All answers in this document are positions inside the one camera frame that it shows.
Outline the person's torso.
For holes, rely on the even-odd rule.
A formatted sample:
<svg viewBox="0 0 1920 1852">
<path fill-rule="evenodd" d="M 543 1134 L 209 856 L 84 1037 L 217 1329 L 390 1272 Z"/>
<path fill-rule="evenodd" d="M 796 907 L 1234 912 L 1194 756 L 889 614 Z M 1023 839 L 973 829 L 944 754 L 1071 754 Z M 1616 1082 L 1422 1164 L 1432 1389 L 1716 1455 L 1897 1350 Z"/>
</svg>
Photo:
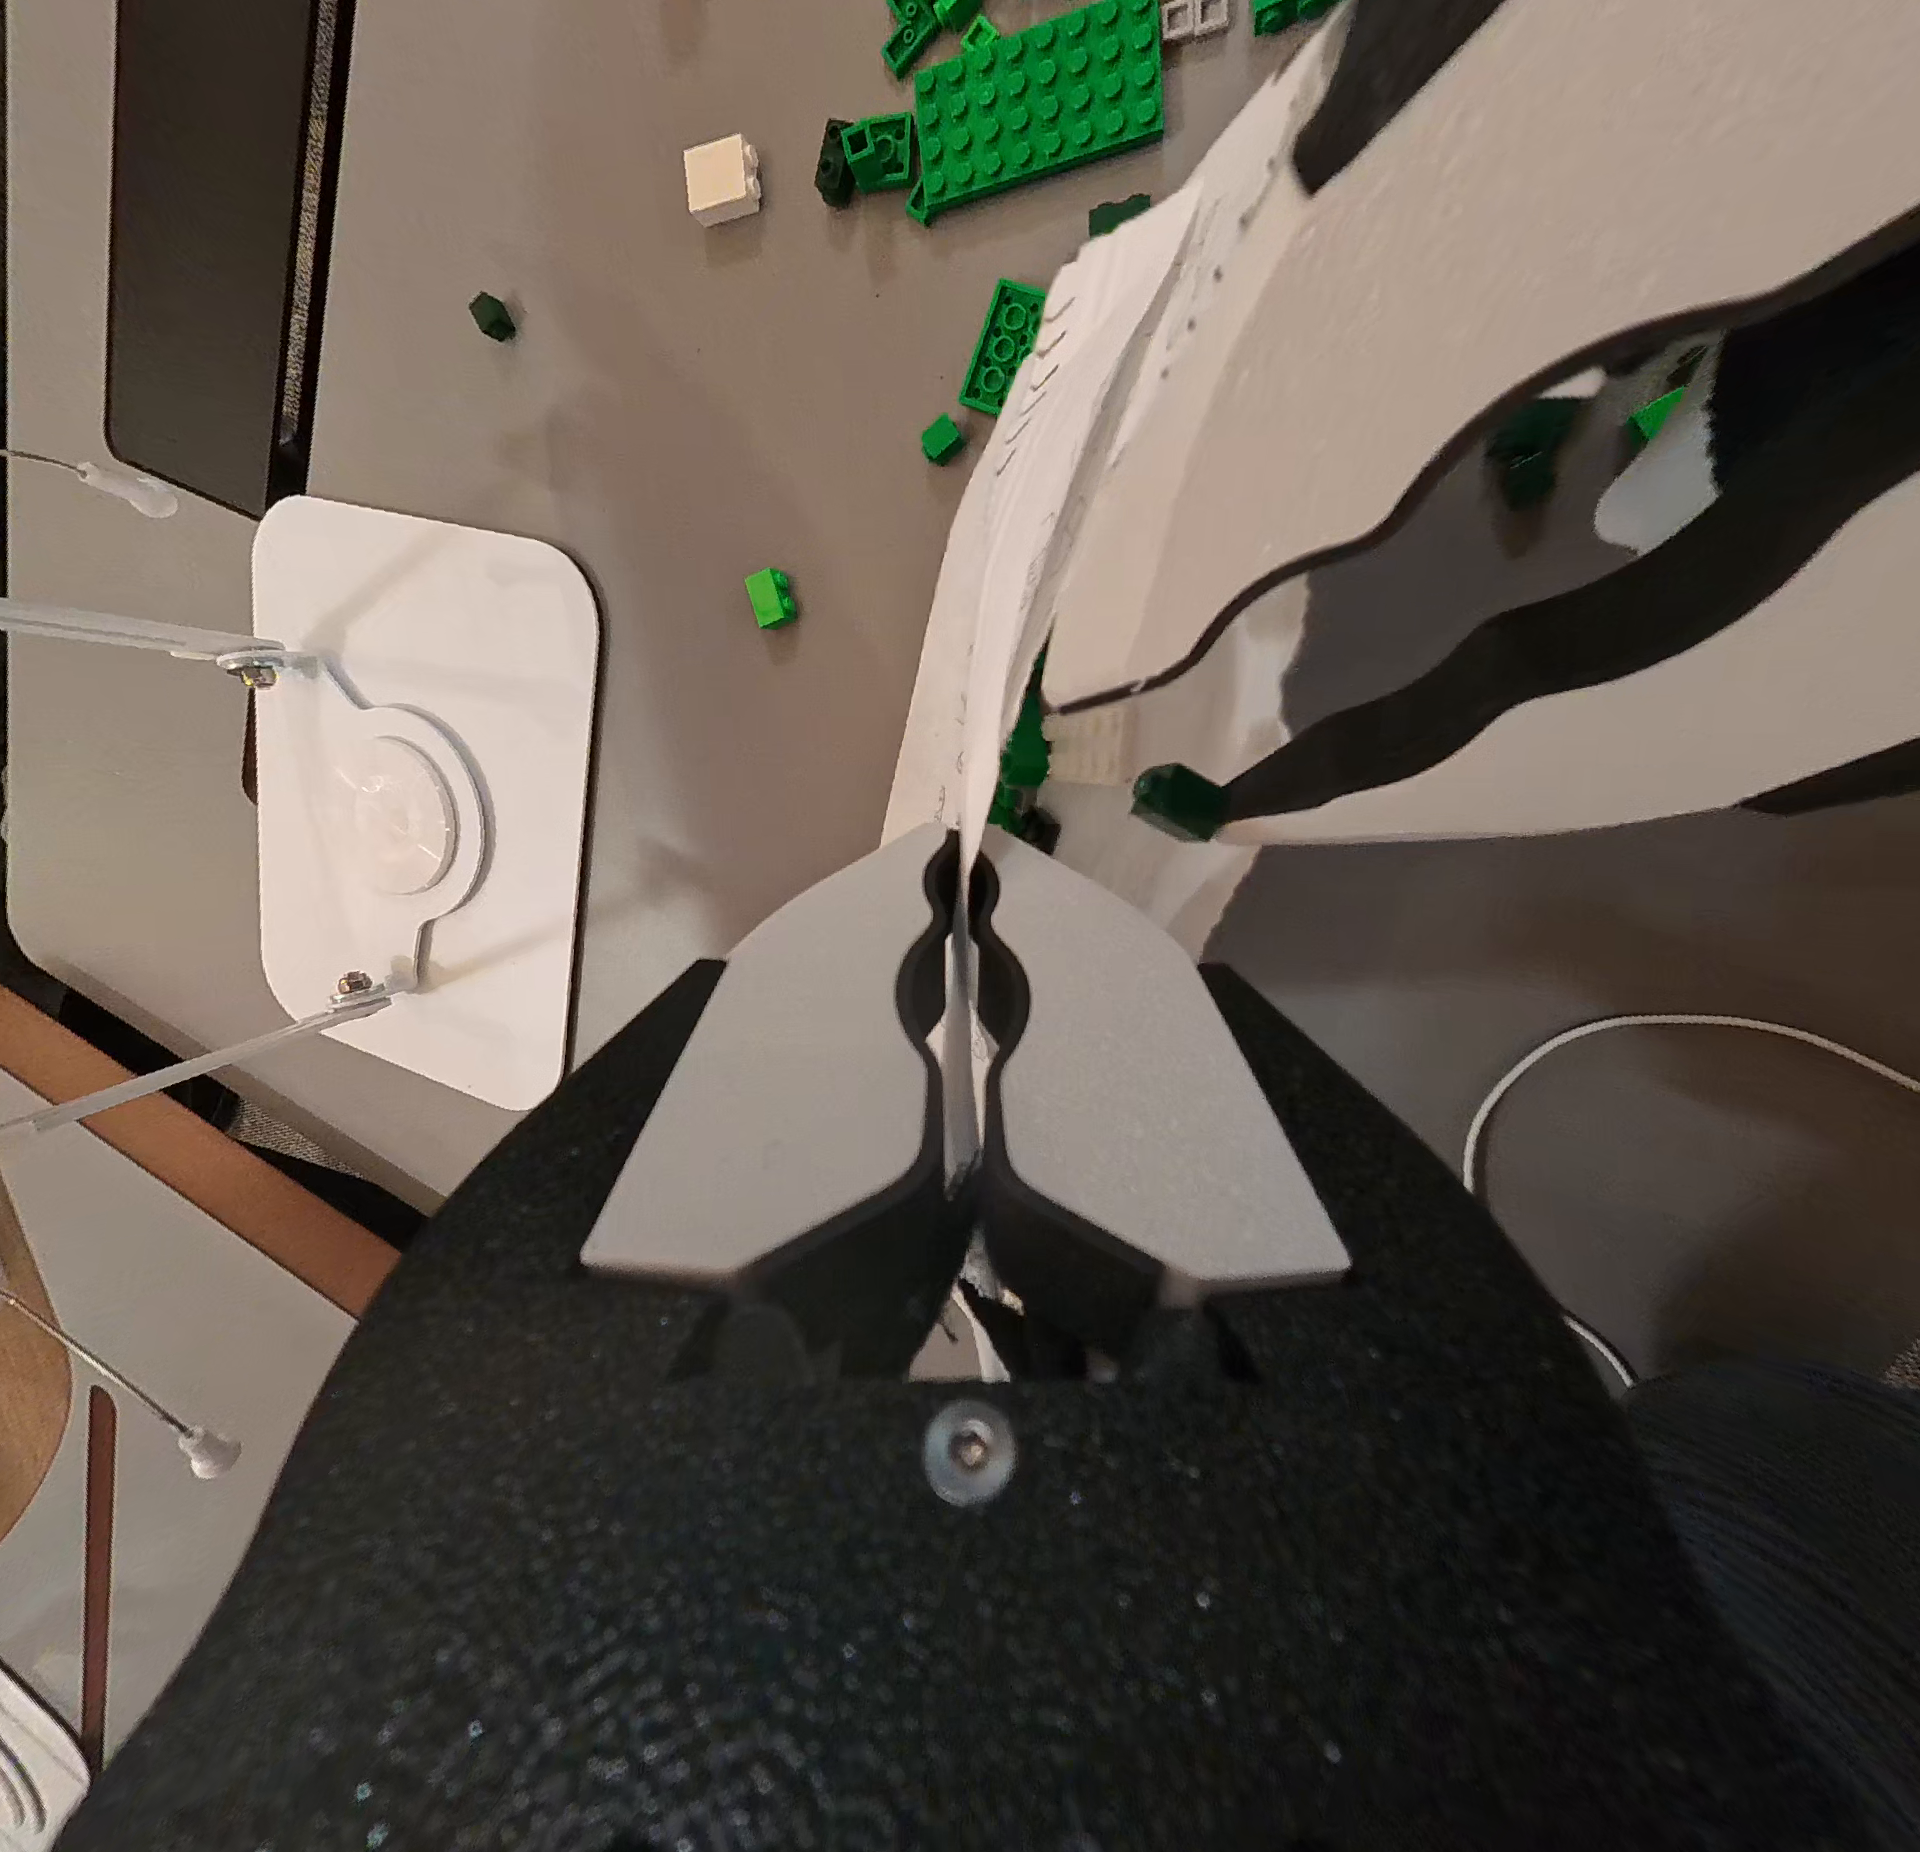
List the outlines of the person's torso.
<svg viewBox="0 0 1920 1852">
<path fill-rule="evenodd" d="M 1916 1847 L 1916 1389 L 1728 1361 L 1637 1385 L 1626 1411 L 1722 1622 L 1868 1846 Z"/>
</svg>

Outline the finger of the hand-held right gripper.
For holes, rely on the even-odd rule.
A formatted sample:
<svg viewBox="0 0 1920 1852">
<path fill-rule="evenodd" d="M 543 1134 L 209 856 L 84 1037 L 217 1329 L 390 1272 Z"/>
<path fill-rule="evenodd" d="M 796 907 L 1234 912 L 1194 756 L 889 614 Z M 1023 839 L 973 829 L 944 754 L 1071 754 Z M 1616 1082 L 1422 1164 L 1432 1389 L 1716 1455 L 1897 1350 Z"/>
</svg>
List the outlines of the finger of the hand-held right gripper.
<svg viewBox="0 0 1920 1852">
<path fill-rule="evenodd" d="M 1916 748 L 1916 335 L 1911 248 L 1717 335 L 1643 445 L 1709 448 L 1716 505 L 1296 732 L 1226 785 L 1230 828 L 1520 836 L 1887 790 Z"/>
<path fill-rule="evenodd" d="M 1198 205 L 1069 548 L 1062 712 L 1163 689 L 1531 391 L 1916 234 L 1919 0 L 1504 0 L 1332 182 Z"/>
</svg>

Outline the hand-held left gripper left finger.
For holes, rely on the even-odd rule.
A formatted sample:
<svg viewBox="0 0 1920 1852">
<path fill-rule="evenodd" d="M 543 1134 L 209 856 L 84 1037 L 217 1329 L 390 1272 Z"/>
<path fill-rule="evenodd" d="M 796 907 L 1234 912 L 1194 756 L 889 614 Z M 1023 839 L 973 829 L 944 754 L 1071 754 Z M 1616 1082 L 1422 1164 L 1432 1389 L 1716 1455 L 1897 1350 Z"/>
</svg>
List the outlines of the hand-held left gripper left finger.
<svg viewBox="0 0 1920 1852">
<path fill-rule="evenodd" d="M 960 839 L 914 829 L 728 956 L 581 1263 L 786 1311 L 811 1356 L 900 1375 L 968 1240 L 944 1074 Z"/>
</svg>

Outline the white printed paper bag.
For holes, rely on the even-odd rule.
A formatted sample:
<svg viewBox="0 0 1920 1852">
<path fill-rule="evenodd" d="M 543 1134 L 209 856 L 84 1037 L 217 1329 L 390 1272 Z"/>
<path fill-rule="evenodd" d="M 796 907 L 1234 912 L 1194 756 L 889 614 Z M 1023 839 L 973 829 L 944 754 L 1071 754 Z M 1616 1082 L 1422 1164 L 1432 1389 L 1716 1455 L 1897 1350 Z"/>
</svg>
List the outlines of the white printed paper bag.
<svg viewBox="0 0 1920 1852">
<path fill-rule="evenodd" d="M 1100 236 L 1047 290 L 1037 349 L 1016 374 L 994 438 L 961 496 L 918 689 L 903 735 L 884 839 L 928 821 L 960 834 L 956 932 L 948 941 L 946 1011 L 937 1039 L 946 1093 L 948 1174 L 982 1184 L 982 1120 L 994 1047 L 979 1016 L 979 964 L 968 920 L 1004 739 L 1038 659 L 1054 671 L 1065 649 L 1068 604 L 1121 606 L 1111 568 L 1071 572 L 1091 521 L 1113 513 L 1146 475 L 1135 427 L 1165 398 L 1144 380 L 1169 319 L 1146 284 L 1180 256 L 1186 227 L 1165 204 Z M 1115 788 L 1076 788 L 1081 814 L 1054 861 L 1134 904 L 1188 956 L 1226 918 L 1258 853 L 1221 842 L 1183 842 L 1146 828 Z"/>
</svg>

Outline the green rectangular plate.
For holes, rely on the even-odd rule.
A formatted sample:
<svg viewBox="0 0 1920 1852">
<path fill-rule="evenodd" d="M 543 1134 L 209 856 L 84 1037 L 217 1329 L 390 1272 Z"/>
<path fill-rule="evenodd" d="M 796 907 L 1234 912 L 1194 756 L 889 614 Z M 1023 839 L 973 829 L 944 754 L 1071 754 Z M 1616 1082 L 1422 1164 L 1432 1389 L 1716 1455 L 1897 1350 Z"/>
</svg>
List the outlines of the green rectangular plate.
<svg viewBox="0 0 1920 1852">
<path fill-rule="evenodd" d="M 1047 291 L 1022 280 L 1001 277 L 973 347 L 960 406 L 983 417 L 1000 417 L 1037 347 L 1046 319 Z"/>
</svg>

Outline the green studded plate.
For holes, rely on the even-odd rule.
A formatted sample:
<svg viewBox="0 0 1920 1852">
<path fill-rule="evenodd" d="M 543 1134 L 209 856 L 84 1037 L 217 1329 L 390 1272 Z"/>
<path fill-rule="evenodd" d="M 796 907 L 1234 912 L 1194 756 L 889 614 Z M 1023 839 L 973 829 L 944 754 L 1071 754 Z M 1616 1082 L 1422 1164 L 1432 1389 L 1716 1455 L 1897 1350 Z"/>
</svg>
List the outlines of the green studded plate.
<svg viewBox="0 0 1920 1852">
<path fill-rule="evenodd" d="M 907 211 L 957 207 L 1165 136 L 1159 0 L 1084 0 L 916 76 Z"/>
</svg>

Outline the white desk with wooden edge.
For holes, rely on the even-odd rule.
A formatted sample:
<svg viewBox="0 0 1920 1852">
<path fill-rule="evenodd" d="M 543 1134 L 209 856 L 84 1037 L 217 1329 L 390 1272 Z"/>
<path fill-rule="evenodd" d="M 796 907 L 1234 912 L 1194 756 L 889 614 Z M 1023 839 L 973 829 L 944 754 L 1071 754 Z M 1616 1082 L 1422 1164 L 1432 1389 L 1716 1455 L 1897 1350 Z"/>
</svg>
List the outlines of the white desk with wooden edge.
<svg viewBox="0 0 1920 1852">
<path fill-rule="evenodd" d="M 152 1414 L 68 1358 L 61 1454 L 5 1537 L 5 1670 L 109 1760 L 228 1594 L 353 1318 L 89 1124 L 5 1138 L 5 1194 L 55 1322 L 244 1447 L 194 1478 Z"/>
</svg>

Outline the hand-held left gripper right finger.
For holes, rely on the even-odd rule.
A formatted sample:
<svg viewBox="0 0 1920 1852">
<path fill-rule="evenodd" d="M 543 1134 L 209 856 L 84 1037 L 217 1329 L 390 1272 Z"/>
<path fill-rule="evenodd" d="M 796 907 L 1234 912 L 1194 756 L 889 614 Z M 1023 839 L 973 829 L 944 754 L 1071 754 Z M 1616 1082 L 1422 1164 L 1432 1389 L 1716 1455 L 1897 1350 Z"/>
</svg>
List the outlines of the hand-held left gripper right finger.
<svg viewBox="0 0 1920 1852">
<path fill-rule="evenodd" d="M 979 853 L 979 1016 L 982 1240 L 1050 1335 L 1122 1362 L 1156 1311 L 1348 1276 L 1198 964 L 1019 839 Z"/>
</svg>

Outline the grey desk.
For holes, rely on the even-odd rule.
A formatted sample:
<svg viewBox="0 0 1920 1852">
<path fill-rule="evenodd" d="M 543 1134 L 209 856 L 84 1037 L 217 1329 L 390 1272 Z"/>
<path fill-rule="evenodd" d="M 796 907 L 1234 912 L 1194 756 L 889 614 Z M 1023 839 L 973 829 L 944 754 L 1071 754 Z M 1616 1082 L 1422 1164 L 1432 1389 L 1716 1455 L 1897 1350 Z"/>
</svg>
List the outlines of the grey desk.
<svg viewBox="0 0 1920 1852">
<path fill-rule="evenodd" d="M 964 466 L 921 464 L 1000 276 L 1105 195 L 1169 193 L 1254 86 L 1243 25 L 1167 143 L 919 232 L 828 210 L 828 115 L 892 104 L 881 0 L 358 0 L 310 492 L 549 538 L 604 614 L 575 1049 L 881 839 Z M 116 0 L 5 0 L 10 442 L 104 432 Z M 680 155 L 739 131 L 765 210 L 703 229 Z M 474 328 L 505 299 L 512 345 Z M 11 477 L 10 585 L 250 621 L 251 523 Z M 800 615 L 756 626 L 745 577 Z M 259 962 L 248 701 L 205 668 L 13 640 L 5 986 L 132 1060 L 278 1023 Z M 1454 1159 L 1564 1026 L 1777 1019 L 1916 1072 L 1916 801 L 1520 844 L 1258 856 L 1206 955 Z M 1488 1184 L 1638 1372 L 1882 1369 L 1916 1327 L 1916 1098 L 1731 1029 L 1552 1057 Z"/>
</svg>

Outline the black tablet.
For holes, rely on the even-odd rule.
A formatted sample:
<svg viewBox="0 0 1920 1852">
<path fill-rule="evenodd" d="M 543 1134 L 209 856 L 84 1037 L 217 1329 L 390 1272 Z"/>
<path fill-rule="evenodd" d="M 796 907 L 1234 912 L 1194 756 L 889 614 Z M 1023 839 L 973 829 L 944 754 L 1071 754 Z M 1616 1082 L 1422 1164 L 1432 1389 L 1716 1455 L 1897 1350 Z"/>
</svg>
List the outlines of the black tablet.
<svg viewBox="0 0 1920 1852">
<path fill-rule="evenodd" d="M 116 0 L 104 432 L 263 519 L 307 487 L 356 0 Z"/>
</svg>

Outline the white brick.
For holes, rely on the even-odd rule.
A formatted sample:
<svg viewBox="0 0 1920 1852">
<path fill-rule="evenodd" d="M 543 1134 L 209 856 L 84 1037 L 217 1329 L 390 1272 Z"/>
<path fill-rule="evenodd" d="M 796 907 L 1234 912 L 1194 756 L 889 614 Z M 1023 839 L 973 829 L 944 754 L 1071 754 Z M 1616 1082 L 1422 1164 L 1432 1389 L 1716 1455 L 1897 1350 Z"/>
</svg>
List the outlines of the white brick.
<svg viewBox="0 0 1920 1852">
<path fill-rule="evenodd" d="M 1699 519 L 1716 499 L 1709 448 L 1652 444 L 1598 496 L 1595 531 L 1604 545 L 1647 553 Z"/>
<path fill-rule="evenodd" d="M 689 145 L 683 183 L 689 211 L 706 229 L 753 219 L 763 207 L 758 153 L 744 134 Z"/>
</svg>

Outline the white plate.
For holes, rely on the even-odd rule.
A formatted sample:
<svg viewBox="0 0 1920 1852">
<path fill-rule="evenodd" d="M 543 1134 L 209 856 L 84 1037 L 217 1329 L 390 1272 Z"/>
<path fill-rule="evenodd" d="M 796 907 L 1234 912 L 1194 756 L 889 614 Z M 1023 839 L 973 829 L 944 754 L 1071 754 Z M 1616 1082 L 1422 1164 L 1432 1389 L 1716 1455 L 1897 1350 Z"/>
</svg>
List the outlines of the white plate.
<svg viewBox="0 0 1920 1852">
<path fill-rule="evenodd" d="M 1047 782 L 1134 790 L 1140 775 L 1140 703 L 1111 701 L 1079 712 L 1047 712 Z"/>
</svg>

